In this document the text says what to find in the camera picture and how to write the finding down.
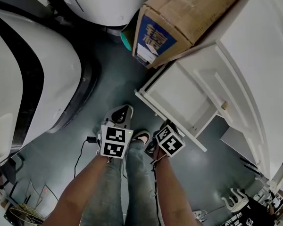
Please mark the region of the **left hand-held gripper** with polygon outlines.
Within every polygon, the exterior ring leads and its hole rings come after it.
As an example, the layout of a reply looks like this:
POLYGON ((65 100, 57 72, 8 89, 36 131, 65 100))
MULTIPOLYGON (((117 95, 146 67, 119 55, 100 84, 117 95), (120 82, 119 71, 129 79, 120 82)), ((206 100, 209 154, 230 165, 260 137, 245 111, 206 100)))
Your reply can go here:
POLYGON ((101 152, 108 158, 124 158, 131 141, 133 130, 130 129, 133 107, 122 105, 109 110, 101 123, 101 152))

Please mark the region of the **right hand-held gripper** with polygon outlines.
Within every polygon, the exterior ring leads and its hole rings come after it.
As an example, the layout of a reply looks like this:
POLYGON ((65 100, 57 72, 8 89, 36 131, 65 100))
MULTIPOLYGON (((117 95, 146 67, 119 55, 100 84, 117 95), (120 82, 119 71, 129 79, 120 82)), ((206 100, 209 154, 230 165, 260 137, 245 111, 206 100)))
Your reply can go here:
POLYGON ((161 149, 167 156, 173 157, 185 147, 183 137, 174 123, 169 119, 164 121, 159 130, 155 131, 145 153, 154 159, 156 148, 161 149))

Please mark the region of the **white desk drawer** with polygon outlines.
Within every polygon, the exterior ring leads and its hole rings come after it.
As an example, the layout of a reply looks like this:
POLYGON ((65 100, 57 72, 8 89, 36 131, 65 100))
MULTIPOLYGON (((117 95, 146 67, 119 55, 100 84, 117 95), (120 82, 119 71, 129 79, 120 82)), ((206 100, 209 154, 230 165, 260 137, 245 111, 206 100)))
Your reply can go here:
POLYGON ((197 139, 218 110, 197 82, 177 62, 161 66, 135 95, 163 120, 169 119, 202 151, 197 139))
POLYGON ((265 140, 253 104, 231 63, 217 45, 193 52, 177 61, 198 83, 229 126, 241 132, 257 168, 270 173, 265 140), (228 108, 221 105, 228 102, 228 108))

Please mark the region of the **person's left forearm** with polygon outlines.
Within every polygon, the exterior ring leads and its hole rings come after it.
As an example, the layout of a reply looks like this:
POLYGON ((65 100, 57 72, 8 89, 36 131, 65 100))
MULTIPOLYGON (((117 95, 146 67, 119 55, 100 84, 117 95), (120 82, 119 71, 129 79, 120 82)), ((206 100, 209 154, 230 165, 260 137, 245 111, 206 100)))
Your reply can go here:
POLYGON ((79 226, 84 208, 94 194, 107 164, 107 157, 96 155, 65 188, 42 226, 79 226))

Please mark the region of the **person's right forearm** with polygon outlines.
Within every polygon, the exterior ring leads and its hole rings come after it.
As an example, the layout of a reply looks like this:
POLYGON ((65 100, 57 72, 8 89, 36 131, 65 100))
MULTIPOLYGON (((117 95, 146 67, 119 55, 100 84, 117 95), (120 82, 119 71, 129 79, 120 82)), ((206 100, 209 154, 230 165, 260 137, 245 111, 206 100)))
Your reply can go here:
POLYGON ((156 163, 158 200, 165 226, 203 226, 196 218, 167 156, 156 163))

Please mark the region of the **white desk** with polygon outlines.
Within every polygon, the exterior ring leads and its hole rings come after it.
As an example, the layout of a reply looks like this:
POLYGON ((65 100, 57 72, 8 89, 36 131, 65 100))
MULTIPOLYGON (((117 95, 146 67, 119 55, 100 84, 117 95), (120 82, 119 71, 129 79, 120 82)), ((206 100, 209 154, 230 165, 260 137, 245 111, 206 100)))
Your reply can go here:
POLYGON ((239 0, 198 46, 174 62, 211 45, 221 49, 248 93, 264 136, 270 173, 257 168, 241 132, 229 126, 222 141, 275 186, 283 163, 283 0, 239 0))

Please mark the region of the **person's right leg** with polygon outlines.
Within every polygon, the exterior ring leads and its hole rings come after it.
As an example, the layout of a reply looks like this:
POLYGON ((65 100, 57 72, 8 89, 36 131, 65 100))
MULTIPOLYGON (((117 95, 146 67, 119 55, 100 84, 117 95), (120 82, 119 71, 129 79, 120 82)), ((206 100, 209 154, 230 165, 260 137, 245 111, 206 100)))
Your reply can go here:
POLYGON ((125 226, 159 226, 153 187, 144 163, 144 143, 131 141, 126 155, 129 204, 125 226))

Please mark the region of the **person's leg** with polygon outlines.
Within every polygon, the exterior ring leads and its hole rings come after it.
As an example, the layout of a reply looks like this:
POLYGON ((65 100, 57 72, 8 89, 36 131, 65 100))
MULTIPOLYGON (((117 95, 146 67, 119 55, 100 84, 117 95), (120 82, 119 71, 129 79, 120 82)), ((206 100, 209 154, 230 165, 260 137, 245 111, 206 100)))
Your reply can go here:
POLYGON ((131 141, 126 155, 129 204, 125 226, 159 226, 153 187, 144 163, 144 143, 131 141))
POLYGON ((80 226, 124 226, 121 204, 121 159, 112 159, 82 214, 80 226))

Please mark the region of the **teal plastic piece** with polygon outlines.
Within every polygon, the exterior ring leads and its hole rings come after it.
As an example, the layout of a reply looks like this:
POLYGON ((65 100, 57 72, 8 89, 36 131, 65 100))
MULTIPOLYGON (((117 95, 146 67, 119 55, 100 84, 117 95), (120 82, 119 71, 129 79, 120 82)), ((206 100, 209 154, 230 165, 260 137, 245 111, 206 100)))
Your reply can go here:
POLYGON ((132 51, 133 43, 134 43, 134 33, 130 29, 123 29, 120 32, 120 38, 124 46, 129 50, 132 51))

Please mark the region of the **white power adapter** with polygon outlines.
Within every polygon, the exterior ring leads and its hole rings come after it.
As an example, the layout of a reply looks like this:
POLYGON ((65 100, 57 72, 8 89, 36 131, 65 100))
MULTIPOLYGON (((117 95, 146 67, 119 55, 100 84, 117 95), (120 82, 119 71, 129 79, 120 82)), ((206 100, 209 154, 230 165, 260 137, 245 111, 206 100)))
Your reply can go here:
POLYGON ((195 218, 199 221, 199 222, 204 222, 206 221, 206 215, 208 214, 208 212, 206 210, 196 210, 193 211, 195 218))

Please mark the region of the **person's left leg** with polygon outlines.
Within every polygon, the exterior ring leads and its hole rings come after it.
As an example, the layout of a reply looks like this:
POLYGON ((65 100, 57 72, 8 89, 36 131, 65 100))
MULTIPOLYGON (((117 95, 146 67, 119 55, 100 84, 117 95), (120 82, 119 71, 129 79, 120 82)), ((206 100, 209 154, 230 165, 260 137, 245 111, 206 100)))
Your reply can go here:
POLYGON ((124 226, 121 204, 121 159, 112 159, 82 214, 80 226, 124 226))

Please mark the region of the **white and black service robot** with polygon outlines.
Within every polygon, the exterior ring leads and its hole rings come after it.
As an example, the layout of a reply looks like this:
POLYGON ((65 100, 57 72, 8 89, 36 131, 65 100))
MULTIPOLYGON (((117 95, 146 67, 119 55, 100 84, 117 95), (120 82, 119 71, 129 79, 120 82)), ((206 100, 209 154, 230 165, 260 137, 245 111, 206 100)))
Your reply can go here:
POLYGON ((73 22, 94 24, 113 37, 147 0, 48 0, 64 18, 73 22))
POLYGON ((0 9, 0 163, 65 127, 92 93, 96 70, 80 43, 0 9))

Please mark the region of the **white cushioned stool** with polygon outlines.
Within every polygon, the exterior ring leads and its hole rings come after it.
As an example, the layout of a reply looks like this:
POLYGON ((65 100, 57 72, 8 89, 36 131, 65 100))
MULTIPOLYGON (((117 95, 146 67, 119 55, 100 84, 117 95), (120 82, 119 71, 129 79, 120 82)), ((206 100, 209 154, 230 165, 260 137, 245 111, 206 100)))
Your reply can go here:
POLYGON ((239 188, 237 188, 236 191, 233 188, 230 188, 230 191, 237 198, 237 201, 235 201, 232 197, 229 197, 229 199, 233 203, 232 206, 229 205, 225 197, 222 197, 221 199, 225 202, 225 206, 230 212, 238 212, 248 204, 248 197, 246 194, 242 193, 239 188))

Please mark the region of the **long brown cardboard box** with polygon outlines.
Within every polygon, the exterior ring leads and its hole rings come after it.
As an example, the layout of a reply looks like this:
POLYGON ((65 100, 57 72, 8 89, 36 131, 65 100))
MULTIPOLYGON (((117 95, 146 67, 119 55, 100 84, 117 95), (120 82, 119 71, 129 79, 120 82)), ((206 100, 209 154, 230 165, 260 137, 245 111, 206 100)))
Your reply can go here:
POLYGON ((132 56, 147 68, 192 48, 237 0, 147 0, 140 8, 132 56))

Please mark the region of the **black metal frame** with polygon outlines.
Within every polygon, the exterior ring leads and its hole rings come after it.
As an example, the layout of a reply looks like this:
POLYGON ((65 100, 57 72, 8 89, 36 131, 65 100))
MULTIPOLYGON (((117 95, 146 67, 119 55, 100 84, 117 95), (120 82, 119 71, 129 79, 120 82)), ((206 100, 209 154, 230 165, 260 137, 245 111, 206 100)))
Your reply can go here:
POLYGON ((12 155, 3 163, 0 164, 0 178, 4 177, 6 179, 6 181, 3 182, 3 184, 0 184, 0 190, 4 189, 4 187, 8 183, 11 183, 12 185, 16 184, 16 175, 23 168, 24 161, 25 161, 24 157, 20 153, 18 153, 12 155), (18 168, 16 168, 16 162, 13 159, 14 156, 17 156, 21 162, 21 165, 18 168))

